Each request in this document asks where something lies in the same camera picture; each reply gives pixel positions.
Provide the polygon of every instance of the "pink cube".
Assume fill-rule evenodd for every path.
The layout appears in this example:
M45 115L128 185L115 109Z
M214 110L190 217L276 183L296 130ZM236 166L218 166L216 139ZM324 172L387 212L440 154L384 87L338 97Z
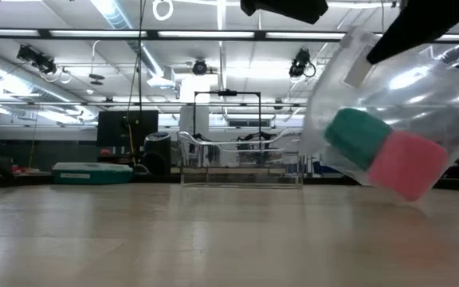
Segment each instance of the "pink cube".
M447 151L432 141L394 131L371 164L369 180L398 192L407 201L415 201L437 182L448 157Z

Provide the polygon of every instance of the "black monitor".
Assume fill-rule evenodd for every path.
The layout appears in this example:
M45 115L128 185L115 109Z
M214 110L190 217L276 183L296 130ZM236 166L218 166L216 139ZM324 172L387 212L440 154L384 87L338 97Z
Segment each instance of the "black monitor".
M98 147L130 147L127 122L131 124L134 148L144 145L144 138L159 129L158 111L100 112L96 137Z

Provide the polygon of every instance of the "teal box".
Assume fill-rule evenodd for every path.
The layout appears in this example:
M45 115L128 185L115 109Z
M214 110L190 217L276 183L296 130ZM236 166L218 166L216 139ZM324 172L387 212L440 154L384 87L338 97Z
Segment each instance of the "teal box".
M392 128L367 112L339 110L325 129L325 139L364 171L373 163Z
M57 184L117 184L129 183L132 169L107 163L57 163L53 169Z

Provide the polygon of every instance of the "green cube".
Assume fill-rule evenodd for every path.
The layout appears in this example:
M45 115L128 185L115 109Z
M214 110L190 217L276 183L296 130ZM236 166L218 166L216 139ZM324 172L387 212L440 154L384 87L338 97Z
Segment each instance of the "green cube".
M364 171L373 163L392 128L353 108L339 110L325 129L325 139Z

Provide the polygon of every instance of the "wooden floor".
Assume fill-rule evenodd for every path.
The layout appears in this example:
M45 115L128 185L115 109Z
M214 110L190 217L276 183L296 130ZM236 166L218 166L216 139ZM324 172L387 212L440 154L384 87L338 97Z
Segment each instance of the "wooden floor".
M459 286L459 191L0 190L0 286Z

